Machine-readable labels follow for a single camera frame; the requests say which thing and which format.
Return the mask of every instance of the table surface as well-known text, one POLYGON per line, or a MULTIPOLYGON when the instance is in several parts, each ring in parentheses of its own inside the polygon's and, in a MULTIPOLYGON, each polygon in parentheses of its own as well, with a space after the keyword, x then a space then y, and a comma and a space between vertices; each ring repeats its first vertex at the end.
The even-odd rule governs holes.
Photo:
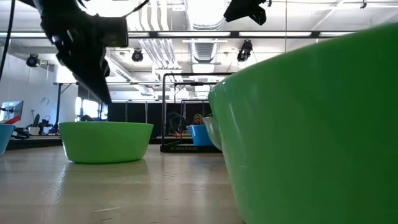
POLYGON ((0 157, 0 223, 241 224, 222 154, 166 154, 108 165, 62 147, 0 157))

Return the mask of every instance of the ceiling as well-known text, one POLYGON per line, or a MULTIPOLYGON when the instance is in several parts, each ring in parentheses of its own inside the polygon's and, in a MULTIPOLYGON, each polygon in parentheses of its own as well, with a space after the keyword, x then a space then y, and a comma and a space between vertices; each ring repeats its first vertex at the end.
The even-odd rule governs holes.
MULTIPOLYGON (((210 7, 215 1, 225 0, 186 0, 201 1, 203 5, 195 9, 200 16, 208 17, 210 7)), ((5 31, 8 25, 10 0, 0 0, 0 30, 5 31)), ((156 8, 157 22, 162 23, 160 19, 162 4, 167 4, 167 25, 170 30, 187 30, 187 16, 185 13, 184 0, 152 0, 151 4, 159 4, 156 8)), ((151 20, 152 5, 147 8, 147 19, 149 26, 145 30, 156 29, 158 25, 151 20)), ((368 1, 365 9, 360 9, 361 1, 345 1, 345 0, 273 0, 272 6, 267 7, 267 2, 262 7, 267 12, 267 22, 263 26, 257 25, 249 18, 242 18, 233 22, 225 23, 223 30, 243 31, 243 30, 338 30, 338 31, 354 31, 367 29, 386 22, 398 21, 398 0, 377 0, 368 1)), ((137 5, 136 0, 130 1, 111 1, 111 0, 92 0, 87 4, 89 13, 98 12, 102 16, 121 16, 127 13, 131 8, 137 5)), ((142 12, 137 16, 140 18, 142 26, 142 12)), ((132 19, 127 20, 129 24, 134 23, 132 19)), ((16 4, 16 13, 14 19, 14 32, 35 32, 42 31, 40 28, 39 13, 30 6, 21 2, 16 4)), ((183 39, 172 39, 172 46, 178 65, 181 71, 192 71, 192 57, 190 44, 184 44, 183 39)), ((301 47, 324 41, 324 39, 252 39, 253 52, 252 56, 246 62, 238 63, 236 56, 243 42, 243 39, 228 39, 226 43, 218 44, 216 57, 212 63, 213 66, 199 65, 206 72, 237 72, 254 63, 267 60, 284 52, 299 49, 301 47)), ((131 39, 129 47, 126 49, 109 49, 111 60, 120 65, 135 81, 151 82, 156 81, 153 75, 153 61, 143 50, 144 59, 142 62, 133 62, 131 55, 135 48, 141 48, 139 40, 131 39)), ((29 54, 39 54, 39 58, 48 63, 58 63, 55 58, 56 49, 51 46, 50 42, 43 39, 18 39, 11 41, 10 54, 20 58, 27 58, 29 54)))

